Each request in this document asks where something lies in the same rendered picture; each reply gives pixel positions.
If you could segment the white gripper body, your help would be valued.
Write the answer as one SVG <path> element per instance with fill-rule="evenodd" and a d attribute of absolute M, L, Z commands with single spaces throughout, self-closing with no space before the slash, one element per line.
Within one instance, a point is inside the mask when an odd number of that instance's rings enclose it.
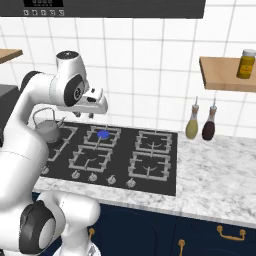
<path fill-rule="evenodd" d="M 88 101 L 86 96 L 83 96 L 81 100 L 72 107 L 58 106 L 60 111 L 67 112 L 80 112 L 80 113 L 93 113 L 93 114 L 105 114 L 108 111 L 107 99 L 104 95 L 96 101 Z"/>

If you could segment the grey metal kettle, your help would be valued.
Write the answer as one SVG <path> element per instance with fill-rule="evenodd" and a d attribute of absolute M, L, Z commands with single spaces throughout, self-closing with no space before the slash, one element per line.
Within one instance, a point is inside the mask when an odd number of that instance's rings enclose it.
<path fill-rule="evenodd" d="M 52 111 L 52 118 L 50 120 L 44 120 L 40 123 L 37 123 L 35 116 L 44 110 Z M 61 139 L 60 126 L 63 124 L 65 118 L 62 118 L 60 121 L 57 121 L 55 118 L 55 110 L 51 107 L 45 107 L 35 111 L 32 115 L 32 120 L 35 125 L 35 131 L 47 142 L 55 143 Z"/>

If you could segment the black gas hob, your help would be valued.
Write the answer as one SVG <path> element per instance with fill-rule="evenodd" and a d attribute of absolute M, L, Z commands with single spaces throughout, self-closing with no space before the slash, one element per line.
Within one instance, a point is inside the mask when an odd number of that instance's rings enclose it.
<path fill-rule="evenodd" d="M 97 133 L 107 130 L 109 137 Z M 178 135 L 170 131 L 135 129 L 66 122 L 60 127 L 61 143 L 49 149 L 44 177 L 106 187 L 174 196 L 176 194 Z M 72 179 L 78 170 L 80 177 Z M 88 181 L 91 173 L 95 182 Z M 114 175 L 116 183 L 107 179 Z M 133 178 L 136 185 L 126 182 Z"/>

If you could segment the dark grey appliance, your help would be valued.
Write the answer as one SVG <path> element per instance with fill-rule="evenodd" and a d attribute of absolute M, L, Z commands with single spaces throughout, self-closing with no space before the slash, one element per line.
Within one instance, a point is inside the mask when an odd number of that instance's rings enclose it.
<path fill-rule="evenodd" d="M 19 96 L 20 92 L 17 86 L 0 84 L 0 134 L 3 132 Z"/>

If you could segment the yellow oil bottle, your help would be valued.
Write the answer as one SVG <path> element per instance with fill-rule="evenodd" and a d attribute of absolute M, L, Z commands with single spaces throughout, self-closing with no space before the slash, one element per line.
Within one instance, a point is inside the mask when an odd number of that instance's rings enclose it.
<path fill-rule="evenodd" d="M 194 139 L 198 133 L 198 121 L 197 121 L 198 110 L 199 110 L 199 105 L 196 100 L 196 102 L 192 105 L 191 116 L 186 125 L 185 134 L 188 139 Z"/>

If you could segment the black range hood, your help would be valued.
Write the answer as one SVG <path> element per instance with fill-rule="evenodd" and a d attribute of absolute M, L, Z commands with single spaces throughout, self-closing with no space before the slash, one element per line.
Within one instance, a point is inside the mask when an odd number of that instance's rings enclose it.
<path fill-rule="evenodd" d="M 201 19 L 206 0 L 0 0 L 0 17 Z"/>

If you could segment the dark brown vinegar bottle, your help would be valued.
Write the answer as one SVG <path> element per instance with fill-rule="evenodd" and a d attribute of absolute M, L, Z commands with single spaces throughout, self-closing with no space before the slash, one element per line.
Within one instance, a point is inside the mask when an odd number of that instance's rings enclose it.
<path fill-rule="evenodd" d="M 206 141 L 210 141 L 215 134 L 215 114 L 217 107 L 216 101 L 213 101 L 213 105 L 209 109 L 209 116 L 202 129 L 202 138 Z"/>

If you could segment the yellow spice jar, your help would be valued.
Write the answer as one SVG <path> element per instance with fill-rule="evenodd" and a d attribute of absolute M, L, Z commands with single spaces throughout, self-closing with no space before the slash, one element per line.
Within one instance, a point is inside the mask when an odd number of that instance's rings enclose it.
<path fill-rule="evenodd" d="M 244 49 L 240 58 L 236 76 L 240 79 L 249 79 L 255 62 L 256 50 Z"/>

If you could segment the navy drawer front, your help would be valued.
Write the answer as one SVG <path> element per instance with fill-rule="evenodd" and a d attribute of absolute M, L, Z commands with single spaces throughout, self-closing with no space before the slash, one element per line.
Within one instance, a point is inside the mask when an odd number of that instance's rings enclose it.
<path fill-rule="evenodd" d="M 245 241 L 220 237 L 216 227 L 221 225 L 225 235 L 239 237 L 246 230 Z M 183 256 L 256 256 L 256 229 L 218 222 L 178 217 L 171 256 L 179 256 L 179 239 L 185 240 Z"/>

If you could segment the wooden wall shelf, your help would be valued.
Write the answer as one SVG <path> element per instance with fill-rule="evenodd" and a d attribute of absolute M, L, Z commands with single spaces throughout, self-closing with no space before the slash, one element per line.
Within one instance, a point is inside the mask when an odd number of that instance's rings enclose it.
<path fill-rule="evenodd" d="M 22 54 L 21 49 L 0 49 L 0 64 L 17 58 Z"/>
<path fill-rule="evenodd" d="M 237 77 L 239 58 L 200 57 L 199 64 L 206 90 L 256 93 L 256 63 L 249 79 Z"/>

